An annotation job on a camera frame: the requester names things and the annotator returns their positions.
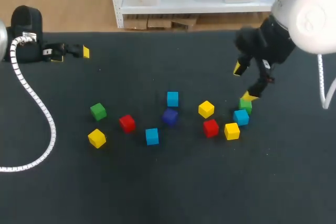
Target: black mat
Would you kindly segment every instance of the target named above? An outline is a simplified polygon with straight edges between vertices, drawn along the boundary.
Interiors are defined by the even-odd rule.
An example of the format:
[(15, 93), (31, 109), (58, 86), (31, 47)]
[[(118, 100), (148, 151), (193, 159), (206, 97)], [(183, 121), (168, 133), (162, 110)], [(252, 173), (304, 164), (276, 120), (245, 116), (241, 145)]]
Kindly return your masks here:
[[(225, 141), (231, 109), (257, 77), (232, 75), (233, 33), (53, 34), (86, 44), (91, 59), (22, 65), (57, 127), (51, 155), (25, 172), (0, 174), (1, 223), (334, 223), (336, 101), (323, 110), (316, 57), (296, 50), (276, 69), (276, 84), (254, 103), (239, 141)], [(325, 60), (326, 87), (336, 58)], [(0, 165), (35, 160), (49, 126), (0, 64)], [(180, 92), (178, 125), (161, 123), (165, 94)], [(206, 139), (197, 107), (215, 105), (220, 137)], [(108, 118), (93, 121), (101, 102)], [(131, 114), (137, 132), (118, 118)], [(160, 145), (144, 130), (158, 127)], [(107, 136), (101, 149), (87, 135)]]

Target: light blue cube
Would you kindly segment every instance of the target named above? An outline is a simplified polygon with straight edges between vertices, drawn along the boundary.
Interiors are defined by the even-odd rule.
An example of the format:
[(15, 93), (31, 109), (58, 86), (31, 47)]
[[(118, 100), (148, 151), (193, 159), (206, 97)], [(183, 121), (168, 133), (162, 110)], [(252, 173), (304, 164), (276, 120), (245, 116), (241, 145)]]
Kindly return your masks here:
[(146, 130), (147, 145), (159, 144), (158, 128)]
[(168, 92), (167, 93), (167, 106), (168, 107), (178, 107), (179, 106), (179, 93), (178, 92)]
[(233, 120), (238, 124), (238, 126), (247, 125), (249, 119), (250, 117), (246, 110), (237, 110), (233, 114)]

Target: white cable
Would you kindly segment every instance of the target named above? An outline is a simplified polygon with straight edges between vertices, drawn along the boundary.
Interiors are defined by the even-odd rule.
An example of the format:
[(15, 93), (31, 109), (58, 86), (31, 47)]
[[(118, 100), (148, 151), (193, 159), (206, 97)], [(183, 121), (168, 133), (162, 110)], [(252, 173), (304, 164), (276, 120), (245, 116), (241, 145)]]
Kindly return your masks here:
[(323, 61), (322, 61), (322, 55), (317, 55), (317, 61), (319, 66), (319, 77), (320, 77), (320, 98), (322, 107), (327, 110), (329, 108), (331, 99), (334, 95), (334, 92), (336, 90), (336, 78), (330, 85), (330, 89), (327, 93), (327, 97), (324, 95), (324, 76), (323, 76)]
[(27, 165), (23, 165), (23, 166), (17, 166), (17, 167), (0, 167), (0, 172), (20, 172), (22, 170), (27, 170), (30, 168), (33, 168), (34, 166), (38, 165), (39, 163), (41, 163), (43, 160), (46, 159), (46, 157), (50, 154), (52, 148), (55, 145), (55, 141), (56, 141), (56, 127), (55, 127), (55, 123), (53, 121), (53, 118), (51, 117), (48, 109), (45, 107), (45, 105), (43, 104), (43, 102), (41, 101), (41, 99), (38, 97), (38, 95), (33, 91), (33, 89), (29, 86), (29, 84), (27, 83), (27, 81), (25, 80), (25, 78), (23, 77), (23, 75), (21, 74), (21, 71), (19, 69), (19, 66), (17, 64), (17, 60), (16, 60), (16, 47), (18, 44), (20, 43), (26, 43), (26, 42), (32, 42), (33, 39), (31, 37), (17, 37), (16, 39), (14, 39), (12, 41), (12, 45), (11, 45), (11, 53), (10, 53), (10, 58), (12, 61), (12, 65), (13, 65), (13, 69), (15, 71), (15, 74), (17, 76), (17, 78), (19, 79), (19, 81), (21, 82), (21, 84), (23, 85), (23, 87), (27, 90), (27, 92), (31, 95), (31, 97), (35, 100), (35, 102), (37, 103), (37, 105), (41, 108), (41, 110), (43, 111), (44, 115), (46, 116), (48, 123), (50, 125), (50, 130), (51, 130), (51, 137), (50, 137), (50, 143), (48, 148), (46, 149), (46, 151), (43, 153), (43, 155), (41, 157), (39, 157), (37, 160), (27, 164)]

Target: cube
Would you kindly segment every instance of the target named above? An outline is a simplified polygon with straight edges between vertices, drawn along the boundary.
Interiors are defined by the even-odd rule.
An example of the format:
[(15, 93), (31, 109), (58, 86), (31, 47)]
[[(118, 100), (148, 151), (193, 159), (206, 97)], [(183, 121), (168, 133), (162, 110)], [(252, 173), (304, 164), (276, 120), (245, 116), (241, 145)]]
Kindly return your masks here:
[(225, 125), (224, 134), (226, 139), (235, 140), (239, 138), (240, 130), (237, 123), (228, 123)]
[(244, 99), (240, 99), (239, 101), (239, 109), (240, 110), (246, 110), (247, 114), (251, 115), (252, 112), (252, 102), (246, 101)]
[(97, 149), (106, 143), (105, 135), (99, 129), (92, 131), (88, 137), (90, 143)]
[(101, 105), (101, 103), (97, 103), (96, 105), (92, 106), (90, 110), (91, 114), (93, 115), (94, 119), (96, 119), (96, 121), (100, 121), (101, 119), (107, 116), (106, 110), (103, 107), (103, 105)]
[(178, 92), (167, 92), (167, 106), (168, 107), (178, 107), (179, 106), (179, 93)]
[(219, 133), (219, 126), (215, 119), (211, 119), (203, 123), (203, 130), (206, 137), (214, 137)]
[(157, 128), (146, 130), (146, 141), (147, 145), (159, 144), (159, 134)]
[(119, 123), (125, 133), (130, 133), (135, 130), (135, 121), (130, 115), (125, 115), (120, 118)]
[(237, 110), (233, 113), (233, 120), (238, 126), (247, 125), (249, 122), (249, 115), (246, 110)]
[(166, 124), (173, 126), (177, 121), (177, 115), (177, 111), (172, 109), (166, 109), (166, 111), (163, 113), (162, 120)]
[(198, 106), (198, 112), (202, 117), (207, 119), (215, 112), (215, 106), (213, 106), (208, 101), (205, 101), (200, 106)]

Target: green cube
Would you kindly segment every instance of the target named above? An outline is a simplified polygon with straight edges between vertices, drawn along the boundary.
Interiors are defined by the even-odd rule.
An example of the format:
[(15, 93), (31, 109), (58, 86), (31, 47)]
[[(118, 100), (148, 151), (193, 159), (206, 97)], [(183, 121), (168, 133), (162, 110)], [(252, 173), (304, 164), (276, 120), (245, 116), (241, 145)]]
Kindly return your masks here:
[(252, 112), (252, 102), (251, 101), (245, 101), (244, 99), (240, 99), (240, 101), (239, 101), (239, 109), (240, 110), (246, 110), (247, 114), (251, 115), (251, 112)]
[(91, 114), (93, 115), (94, 119), (96, 119), (96, 121), (100, 121), (101, 119), (107, 116), (106, 110), (103, 107), (103, 105), (101, 105), (101, 103), (97, 103), (96, 105), (92, 106), (90, 110)]

